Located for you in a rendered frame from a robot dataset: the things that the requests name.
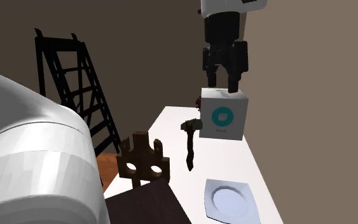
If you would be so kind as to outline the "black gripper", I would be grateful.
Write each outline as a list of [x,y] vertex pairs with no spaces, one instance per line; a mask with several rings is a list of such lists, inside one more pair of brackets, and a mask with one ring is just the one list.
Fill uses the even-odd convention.
[[238,92],[242,73],[249,70],[248,46],[246,41],[237,41],[240,32],[240,14],[224,11],[204,18],[205,42],[202,69],[206,72],[208,87],[217,86],[218,65],[227,67],[228,92]]

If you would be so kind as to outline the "white box with teal circle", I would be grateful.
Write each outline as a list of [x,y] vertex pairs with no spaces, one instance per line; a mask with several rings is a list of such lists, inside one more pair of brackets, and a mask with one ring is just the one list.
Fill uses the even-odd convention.
[[249,99],[238,90],[229,93],[227,88],[202,88],[200,119],[202,138],[243,139]]

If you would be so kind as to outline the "brown wooden cross-shaped block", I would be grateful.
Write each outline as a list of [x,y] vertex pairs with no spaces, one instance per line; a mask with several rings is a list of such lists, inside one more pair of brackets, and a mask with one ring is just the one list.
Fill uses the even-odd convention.
[[121,151],[116,156],[119,177],[131,179],[132,188],[143,181],[165,179],[170,181],[170,159],[163,156],[163,145],[159,139],[150,147],[148,132],[137,131],[132,134],[133,146],[129,137],[121,141]]

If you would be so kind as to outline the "white square plate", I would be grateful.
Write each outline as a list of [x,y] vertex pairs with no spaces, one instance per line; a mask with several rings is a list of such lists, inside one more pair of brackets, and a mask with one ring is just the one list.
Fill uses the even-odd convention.
[[207,179],[204,190],[206,216],[225,224],[261,224],[248,183]]

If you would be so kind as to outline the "black ladder shelf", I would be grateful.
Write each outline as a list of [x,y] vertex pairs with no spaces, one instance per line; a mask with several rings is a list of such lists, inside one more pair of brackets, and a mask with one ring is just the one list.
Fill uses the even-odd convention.
[[[71,39],[65,39],[46,37],[40,29],[35,29],[35,32],[39,93],[46,96],[43,64],[46,62],[61,105],[72,109],[85,120],[91,136],[107,129],[109,135],[94,148],[95,154],[100,155],[111,144],[119,153],[121,139],[85,42],[80,41],[74,33]],[[62,67],[59,52],[74,52],[76,66]]]

